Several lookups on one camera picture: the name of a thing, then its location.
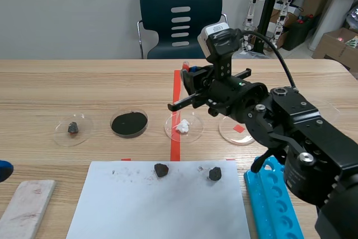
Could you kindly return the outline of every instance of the red object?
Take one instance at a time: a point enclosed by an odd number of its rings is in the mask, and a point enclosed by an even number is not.
[[[180,98],[180,70],[174,71],[174,85],[173,85],[173,103],[179,101]],[[171,139],[171,150],[170,160],[180,161],[180,133],[175,131],[175,126],[180,123],[180,116],[177,117],[177,112],[172,112],[172,138]]]
[[[245,131],[245,128],[242,127],[241,125],[236,125],[236,126],[234,127],[234,130],[235,130],[236,132],[238,132],[238,133],[242,133],[243,131]]]
[[[182,69],[185,69],[189,72],[189,65],[186,63],[183,63]]]

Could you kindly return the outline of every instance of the red tape strip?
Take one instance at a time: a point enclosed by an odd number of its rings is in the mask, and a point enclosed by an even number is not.
[[[174,71],[174,84],[173,84],[173,103],[179,100],[181,90],[180,70]],[[177,112],[172,113],[172,139],[170,160],[180,161],[180,133],[175,131],[175,126],[180,123],[180,114]]]

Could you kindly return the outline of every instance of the petri dish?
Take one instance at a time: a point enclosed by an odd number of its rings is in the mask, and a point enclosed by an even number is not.
[[[246,146],[253,143],[252,138],[245,124],[238,123],[230,117],[223,117],[219,121],[219,132],[224,139],[239,146]]]
[[[189,122],[189,131],[182,134],[176,130],[176,128],[183,119]],[[198,117],[195,112],[181,110],[169,116],[164,124],[164,130],[170,139],[190,143],[201,137],[204,131],[204,125],[201,118]]]
[[[110,126],[115,135],[135,138],[148,127],[148,115],[141,109],[124,109],[113,114]]]
[[[313,96],[304,96],[308,102],[318,108],[322,118],[329,123],[334,123],[340,117],[340,111],[336,109],[330,102]]]
[[[54,140],[60,146],[71,147],[86,141],[91,137],[92,131],[91,118],[83,113],[75,113],[59,122],[55,128]]]

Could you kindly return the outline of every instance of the white sanding block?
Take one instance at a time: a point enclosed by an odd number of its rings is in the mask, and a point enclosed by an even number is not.
[[[54,180],[20,183],[0,219],[0,238],[34,239],[55,185]]]

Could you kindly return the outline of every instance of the black rock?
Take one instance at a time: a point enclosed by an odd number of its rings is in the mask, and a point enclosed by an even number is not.
[[[209,171],[209,178],[213,181],[218,181],[222,178],[222,170],[220,167],[214,167]]]
[[[158,177],[163,177],[168,174],[169,168],[166,165],[157,163],[156,165],[154,165],[154,170]]]
[[[71,122],[69,125],[68,125],[68,130],[69,134],[77,134],[78,133],[78,126],[77,126],[77,123],[75,123],[74,121]]]

